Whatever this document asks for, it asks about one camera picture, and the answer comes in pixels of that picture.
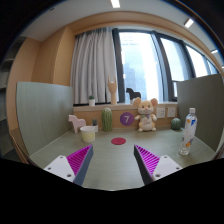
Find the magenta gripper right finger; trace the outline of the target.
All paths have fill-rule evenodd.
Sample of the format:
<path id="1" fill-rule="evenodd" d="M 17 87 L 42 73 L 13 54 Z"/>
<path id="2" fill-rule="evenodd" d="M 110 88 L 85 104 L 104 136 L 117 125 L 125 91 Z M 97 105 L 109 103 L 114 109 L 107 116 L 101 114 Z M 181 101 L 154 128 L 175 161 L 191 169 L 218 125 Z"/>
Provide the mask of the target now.
<path id="1" fill-rule="evenodd" d="M 182 169 L 168 155 L 157 156 L 138 145 L 134 146 L 134 156 L 145 185 Z"/>

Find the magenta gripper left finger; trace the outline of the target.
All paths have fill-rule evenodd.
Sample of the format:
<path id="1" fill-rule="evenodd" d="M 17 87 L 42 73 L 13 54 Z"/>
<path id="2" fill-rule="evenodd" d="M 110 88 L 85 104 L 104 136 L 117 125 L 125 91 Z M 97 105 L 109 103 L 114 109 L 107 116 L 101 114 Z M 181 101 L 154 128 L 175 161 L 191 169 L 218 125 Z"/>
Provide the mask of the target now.
<path id="1" fill-rule="evenodd" d="M 69 156 L 58 156 L 44 170 L 81 186 L 84 182 L 92 156 L 93 146 L 88 145 Z"/>

